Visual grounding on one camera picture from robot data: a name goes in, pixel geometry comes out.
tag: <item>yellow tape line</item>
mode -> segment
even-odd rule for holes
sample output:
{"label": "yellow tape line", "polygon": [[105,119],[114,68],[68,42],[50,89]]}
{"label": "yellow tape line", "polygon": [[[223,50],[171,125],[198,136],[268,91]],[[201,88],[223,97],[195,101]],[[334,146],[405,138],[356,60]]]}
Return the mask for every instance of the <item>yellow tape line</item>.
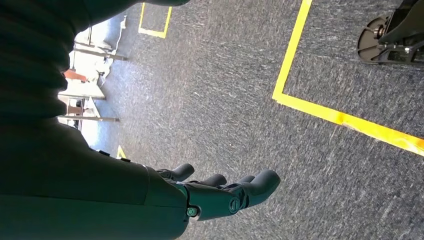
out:
{"label": "yellow tape line", "polygon": [[126,159],[127,156],[125,156],[124,150],[122,150],[121,145],[118,146],[118,153],[116,155],[117,158],[124,158]]}
{"label": "yellow tape line", "polygon": [[170,24],[170,20],[171,20],[171,13],[172,13],[172,7],[170,6],[168,8],[168,15],[166,17],[166,22],[165,22],[165,29],[163,31],[154,31],[154,30],[149,30],[149,29],[145,29],[142,28],[142,23],[143,23],[143,15],[145,13],[145,6],[146,4],[143,3],[141,6],[141,14],[140,14],[140,24],[138,25],[138,33],[140,34],[147,34],[153,37],[158,37],[158,38],[166,38],[167,37],[167,33],[168,33],[168,26]]}
{"label": "yellow tape line", "polygon": [[287,77],[289,76],[290,68],[292,67],[293,59],[295,58],[296,49],[298,48],[299,40],[301,39],[302,31],[308,17],[309,9],[311,8],[312,0],[303,0],[300,5],[299,14],[297,15],[296,23],[294,24],[293,32],[291,33],[290,41],[288,42],[287,51],[285,52],[284,60],[282,61],[281,70],[278,75],[277,83],[274,88],[272,98],[282,94]]}
{"label": "yellow tape line", "polygon": [[291,34],[290,42],[281,66],[277,83],[275,84],[272,98],[279,104],[327,120],[334,124],[354,129],[367,136],[424,157],[424,139],[325,106],[283,94],[284,85],[289,76],[289,71],[295,57],[296,49],[305,26],[311,3],[312,0],[303,0],[300,6],[299,14],[294,25],[293,33]]}

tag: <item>robotic hand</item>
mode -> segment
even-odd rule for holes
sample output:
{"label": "robotic hand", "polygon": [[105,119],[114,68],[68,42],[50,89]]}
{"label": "robotic hand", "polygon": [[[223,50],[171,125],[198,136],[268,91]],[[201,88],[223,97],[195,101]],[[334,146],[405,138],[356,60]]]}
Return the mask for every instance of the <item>robotic hand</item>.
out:
{"label": "robotic hand", "polygon": [[167,182],[180,189],[187,197],[188,217],[197,221],[222,218],[264,202],[280,184],[280,177],[272,170],[255,176],[245,176],[227,184],[226,178],[215,174],[203,181],[181,182],[194,173],[186,163],[174,170],[157,170]]}

